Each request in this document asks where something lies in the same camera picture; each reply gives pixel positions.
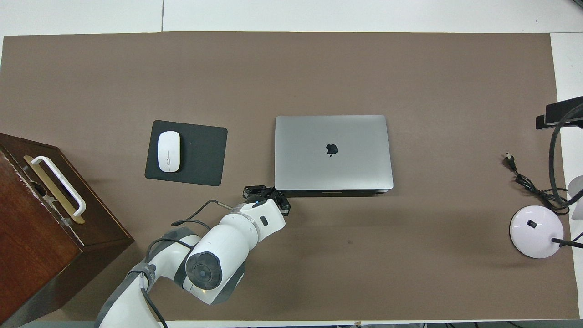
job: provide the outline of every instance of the mouse pad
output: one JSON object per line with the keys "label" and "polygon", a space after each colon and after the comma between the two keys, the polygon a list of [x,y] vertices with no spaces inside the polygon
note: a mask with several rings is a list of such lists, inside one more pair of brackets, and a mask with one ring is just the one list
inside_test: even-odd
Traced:
{"label": "mouse pad", "polygon": [[[165,131],[180,134],[180,168],[172,173],[158,166],[158,137]],[[226,128],[156,120],[152,124],[144,175],[148,179],[219,186],[226,145]]]}

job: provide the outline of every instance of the laptop lid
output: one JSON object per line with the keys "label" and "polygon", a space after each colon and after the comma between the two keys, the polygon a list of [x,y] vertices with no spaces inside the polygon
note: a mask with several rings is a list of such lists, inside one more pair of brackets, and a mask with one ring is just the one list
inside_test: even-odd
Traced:
{"label": "laptop lid", "polygon": [[393,188],[386,118],[278,116],[275,187],[374,192]]}

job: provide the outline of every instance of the brown desk mat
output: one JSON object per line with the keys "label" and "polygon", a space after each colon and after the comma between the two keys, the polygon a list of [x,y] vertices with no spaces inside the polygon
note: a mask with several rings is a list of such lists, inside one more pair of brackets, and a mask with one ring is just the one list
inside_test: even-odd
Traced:
{"label": "brown desk mat", "polygon": [[[172,221],[273,185],[275,117],[310,114],[386,115],[395,188],[291,199],[228,302],[161,279],[152,298],[167,320],[576,318],[571,250],[532,260],[511,244],[512,215],[539,202],[501,165],[510,151],[548,185],[551,131],[534,125],[556,100],[548,34],[16,36],[4,41],[0,131],[59,146],[136,239],[46,319],[93,320]],[[154,120],[229,129],[223,183],[146,179]]]}

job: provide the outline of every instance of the brown wooden box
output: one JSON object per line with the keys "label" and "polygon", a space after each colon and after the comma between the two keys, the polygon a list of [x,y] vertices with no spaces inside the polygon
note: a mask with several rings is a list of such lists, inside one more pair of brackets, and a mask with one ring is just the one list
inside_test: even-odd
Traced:
{"label": "brown wooden box", "polygon": [[[25,156],[46,156],[86,203],[76,200],[50,168]],[[49,190],[54,183],[56,192]],[[52,201],[51,197],[61,199]],[[0,134],[0,323],[18,327],[50,313],[79,292],[134,240],[54,146]]]}

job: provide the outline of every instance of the computer mouse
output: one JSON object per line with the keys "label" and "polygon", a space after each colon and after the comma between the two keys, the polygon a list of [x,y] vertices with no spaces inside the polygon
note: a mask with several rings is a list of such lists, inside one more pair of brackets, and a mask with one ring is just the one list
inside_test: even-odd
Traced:
{"label": "computer mouse", "polygon": [[180,134],[165,131],[158,137],[158,166],[160,170],[172,173],[180,168]]}

